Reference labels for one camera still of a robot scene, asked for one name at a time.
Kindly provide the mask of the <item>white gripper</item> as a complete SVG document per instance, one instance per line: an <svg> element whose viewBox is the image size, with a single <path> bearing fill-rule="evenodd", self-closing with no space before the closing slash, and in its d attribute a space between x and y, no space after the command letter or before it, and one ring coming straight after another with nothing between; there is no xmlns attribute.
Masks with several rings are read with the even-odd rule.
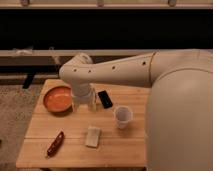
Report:
<svg viewBox="0 0 213 171"><path fill-rule="evenodd" d="M97 111L97 103L95 100L95 90L94 88L88 84L72 84L72 98L73 98L73 112L77 112L79 108L79 104L88 104L88 109L90 111Z"/></svg>

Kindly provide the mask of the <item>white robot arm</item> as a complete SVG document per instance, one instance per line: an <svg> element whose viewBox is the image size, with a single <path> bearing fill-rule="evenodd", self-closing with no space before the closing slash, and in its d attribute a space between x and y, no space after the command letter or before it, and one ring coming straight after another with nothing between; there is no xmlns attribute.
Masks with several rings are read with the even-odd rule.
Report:
<svg viewBox="0 0 213 171"><path fill-rule="evenodd" d="M93 83L145 87L148 171L213 171L213 50L163 50L103 63L80 53L59 70L75 101Z"/></svg>

